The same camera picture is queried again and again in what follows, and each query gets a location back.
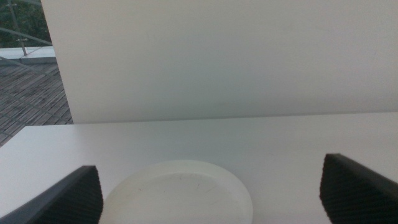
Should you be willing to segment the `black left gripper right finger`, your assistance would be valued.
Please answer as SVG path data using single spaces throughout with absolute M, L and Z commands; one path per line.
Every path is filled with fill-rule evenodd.
M 397 182 L 342 154 L 324 158 L 320 200 L 332 223 L 397 223 Z

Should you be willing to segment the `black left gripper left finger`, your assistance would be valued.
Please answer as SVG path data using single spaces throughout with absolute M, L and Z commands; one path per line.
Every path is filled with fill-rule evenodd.
M 1 223 L 93 223 L 100 221 L 103 195 L 95 166 L 81 166 L 1 217 Z

